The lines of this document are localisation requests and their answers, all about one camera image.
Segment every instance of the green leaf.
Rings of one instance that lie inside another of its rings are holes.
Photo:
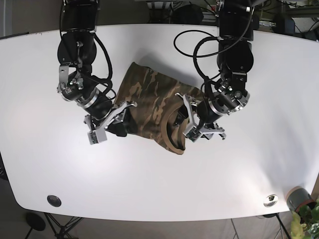
[[[312,215],[313,219],[315,219],[316,221],[319,220],[319,207],[314,208],[311,211],[311,215]]]
[[[299,213],[300,213],[300,216],[305,218],[305,217],[311,215],[311,209],[308,205],[304,205],[304,206],[300,207]]]
[[[292,239],[304,239],[303,235],[300,236],[291,236]]]
[[[314,223],[311,225],[310,229],[308,230],[308,232],[311,235],[316,235],[319,234],[319,223]]]
[[[298,213],[292,211],[293,214],[293,220],[300,223],[300,216],[298,215]]]
[[[292,235],[295,235],[295,236],[304,235],[304,229],[303,229],[303,226],[301,226],[300,222],[297,222],[296,220],[293,220],[291,222],[291,232],[292,232]]]

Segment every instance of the round hole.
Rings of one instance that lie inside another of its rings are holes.
[[[51,206],[54,206],[54,207],[56,207],[56,208],[58,208],[58,207],[60,207],[61,206],[61,200],[57,197],[57,196],[54,196],[54,195],[49,195],[48,197],[47,197],[47,200],[48,200],[48,202],[49,202],[49,204],[51,205]]]
[[[264,200],[264,206],[267,208],[271,207],[271,206],[275,205],[277,203],[277,201],[278,201],[277,195],[270,195]]]

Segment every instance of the floor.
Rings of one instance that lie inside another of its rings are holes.
[[[9,182],[0,179],[0,238],[22,239],[29,227],[24,220],[28,210],[20,207]],[[36,212],[45,219],[44,214]],[[54,215],[63,225],[71,217]],[[280,213],[290,230],[291,213]],[[233,219],[239,239],[281,239],[276,218],[250,217]],[[33,231],[29,239],[53,239],[54,234],[46,223],[43,232]],[[84,219],[70,234],[80,239],[234,239],[231,220],[201,222],[126,222]]]

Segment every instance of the metal bracket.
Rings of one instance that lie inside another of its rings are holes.
[[[60,94],[65,90],[69,80],[69,65],[60,65],[59,67],[59,85],[58,93]]]
[[[90,144],[96,144],[107,140],[105,130],[110,124],[120,123],[121,118],[124,117],[126,108],[128,107],[137,107],[136,102],[123,102],[117,108],[111,111],[106,118],[100,123],[96,128],[92,128],[91,116],[85,116],[84,122],[88,125],[90,132],[88,132]]]
[[[198,124],[195,123],[194,113],[191,108],[191,102],[193,102],[193,98],[188,95],[183,95],[184,105],[187,108],[189,123],[183,132],[183,134],[189,138],[192,142],[196,142],[202,136],[205,136],[207,139],[211,139],[213,134],[219,134],[223,139],[226,138],[225,130],[215,123],[215,129],[207,128],[206,124],[201,128],[198,127]]]

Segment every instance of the metal screw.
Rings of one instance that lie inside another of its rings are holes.
[[[61,83],[60,87],[61,87],[61,89],[65,90],[65,84],[64,83]]]
[[[76,84],[77,80],[75,78],[72,79],[72,81],[70,82],[70,85]]]

